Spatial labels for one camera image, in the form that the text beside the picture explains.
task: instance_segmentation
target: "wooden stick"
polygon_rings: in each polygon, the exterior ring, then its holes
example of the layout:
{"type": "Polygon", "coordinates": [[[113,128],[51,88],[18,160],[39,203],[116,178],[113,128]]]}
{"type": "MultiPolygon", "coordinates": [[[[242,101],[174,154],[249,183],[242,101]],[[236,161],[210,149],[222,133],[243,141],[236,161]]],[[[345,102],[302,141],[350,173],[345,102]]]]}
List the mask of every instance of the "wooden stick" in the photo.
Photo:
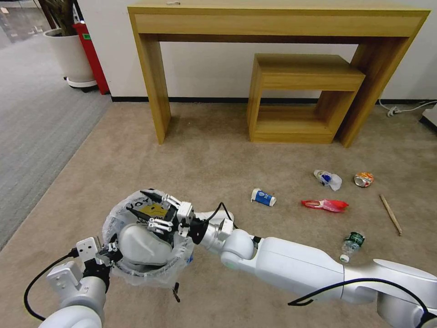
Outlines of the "wooden stick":
{"type": "Polygon", "coordinates": [[[384,197],[384,195],[379,195],[379,197],[381,198],[384,206],[386,207],[386,210],[388,212],[388,215],[390,216],[390,219],[393,221],[393,224],[395,225],[397,231],[399,232],[399,235],[402,235],[402,229],[401,226],[399,225],[399,222],[396,220],[395,214],[393,213],[393,211],[391,210],[389,204],[387,203],[386,198],[384,197]]]}

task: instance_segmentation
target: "white plant pot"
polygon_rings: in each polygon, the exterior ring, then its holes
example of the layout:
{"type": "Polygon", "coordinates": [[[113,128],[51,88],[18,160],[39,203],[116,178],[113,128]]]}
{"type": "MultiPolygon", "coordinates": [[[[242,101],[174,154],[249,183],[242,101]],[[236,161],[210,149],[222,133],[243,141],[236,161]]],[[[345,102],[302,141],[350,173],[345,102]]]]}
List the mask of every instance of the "white plant pot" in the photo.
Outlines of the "white plant pot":
{"type": "Polygon", "coordinates": [[[96,81],[79,36],[55,36],[60,31],[61,29],[49,30],[44,36],[50,43],[68,84],[72,87],[95,85],[96,81]]]}

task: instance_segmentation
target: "red plastic wrapper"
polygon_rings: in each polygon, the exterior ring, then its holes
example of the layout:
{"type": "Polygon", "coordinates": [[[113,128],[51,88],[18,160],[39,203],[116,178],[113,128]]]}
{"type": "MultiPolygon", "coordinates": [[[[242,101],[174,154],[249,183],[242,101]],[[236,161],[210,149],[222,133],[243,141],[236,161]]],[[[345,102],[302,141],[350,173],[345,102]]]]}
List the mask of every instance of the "red plastic wrapper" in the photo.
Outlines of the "red plastic wrapper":
{"type": "Polygon", "coordinates": [[[316,210],[328,210],[331,212],[343,212],[349,206],[341,200],[302,200],[303,206],[316,210]]]}

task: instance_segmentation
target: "wooden console table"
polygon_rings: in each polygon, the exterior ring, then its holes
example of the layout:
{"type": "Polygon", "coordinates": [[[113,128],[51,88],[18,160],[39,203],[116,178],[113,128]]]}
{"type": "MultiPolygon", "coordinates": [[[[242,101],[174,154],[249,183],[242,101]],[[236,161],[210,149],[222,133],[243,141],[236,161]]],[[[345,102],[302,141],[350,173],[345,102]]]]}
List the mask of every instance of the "wooden console table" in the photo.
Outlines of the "wooden console table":
{"type": "Polygon", "coordinates": [[[143,0],[128,12],[160,144],[171,113],[159,42],[268,42],[358,44],[351,65],[366,77],[337,133],[349,147],[430,11],[382,0],[143,0]]]}

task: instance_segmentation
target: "baseboard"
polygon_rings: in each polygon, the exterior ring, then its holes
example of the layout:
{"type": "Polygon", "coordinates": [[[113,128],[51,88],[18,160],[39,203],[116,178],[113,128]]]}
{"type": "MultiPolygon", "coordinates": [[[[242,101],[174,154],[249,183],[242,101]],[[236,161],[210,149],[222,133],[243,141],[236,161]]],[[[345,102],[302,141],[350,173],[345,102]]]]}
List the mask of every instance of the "baseboard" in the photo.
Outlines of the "baseboard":
{"type": "MultiPolygon", "coordinates": [[[[113,102],[147,103],[148,97],[112,97],[113,102]]],[[[168,97],[172,103],[247,103],[246,97],[168,97]]],[[[315,104],[318,98],[263,98],[261,103],[315,104]]],[[[435,99],[381,99],[384,105],[411,105],[435,99]]]]}
{"type": "Polygon", "coordinates": [[[425,116],[422,116],[419,120],[420,123],[430,128],[432,131],[437,133],[437,125],[435,125],[433,122],[431,122],[429,119],[427,119],[425,116]]]}

